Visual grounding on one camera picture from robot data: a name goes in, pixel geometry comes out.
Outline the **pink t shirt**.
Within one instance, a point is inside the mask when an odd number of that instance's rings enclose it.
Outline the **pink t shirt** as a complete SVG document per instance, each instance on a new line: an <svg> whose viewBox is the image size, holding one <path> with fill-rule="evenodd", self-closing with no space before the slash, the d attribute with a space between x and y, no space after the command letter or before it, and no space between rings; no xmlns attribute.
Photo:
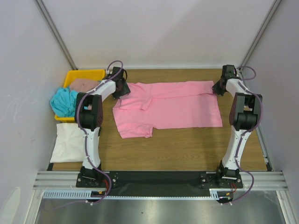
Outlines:
<svg viewBox="0 0 299 224"><path fill-rule="evenodd" d="M152 137L153 129L222 127L213 81L129 83L131 92L113 107L123 139Z"/></svg>

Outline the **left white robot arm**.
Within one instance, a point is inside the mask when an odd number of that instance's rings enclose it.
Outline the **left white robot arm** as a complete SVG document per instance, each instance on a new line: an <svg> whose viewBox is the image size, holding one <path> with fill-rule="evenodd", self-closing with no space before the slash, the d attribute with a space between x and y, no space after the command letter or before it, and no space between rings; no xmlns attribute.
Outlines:
<svg viewBox="0 0 299 224"><path fill-rule="evenodd" d="M108 176L101 170L99 137L103 116L103 101L108 96L120 99L128 95L127 71L122 67L106 70L106 76L99 84L86 93L77 95L75 122L84 133L85 158L77 177L77 188L97 188Z"/></svg>

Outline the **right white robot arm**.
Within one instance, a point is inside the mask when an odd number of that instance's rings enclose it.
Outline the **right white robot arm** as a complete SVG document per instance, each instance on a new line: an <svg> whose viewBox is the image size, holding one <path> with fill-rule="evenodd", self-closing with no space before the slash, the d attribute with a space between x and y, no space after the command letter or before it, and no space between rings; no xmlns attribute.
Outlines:
<svg viewBox="0 0 299 224"><path fill-rule="evenodd" d="M220 188L229 188L241 182L241 158L246 142L263 115L260 94L253 93L243 83L233 65L224 65L219 81L212 87L213 93L223 96L228 92L233 99L229 113L231 137L227 151L216 170L215 183Z"/></svg>

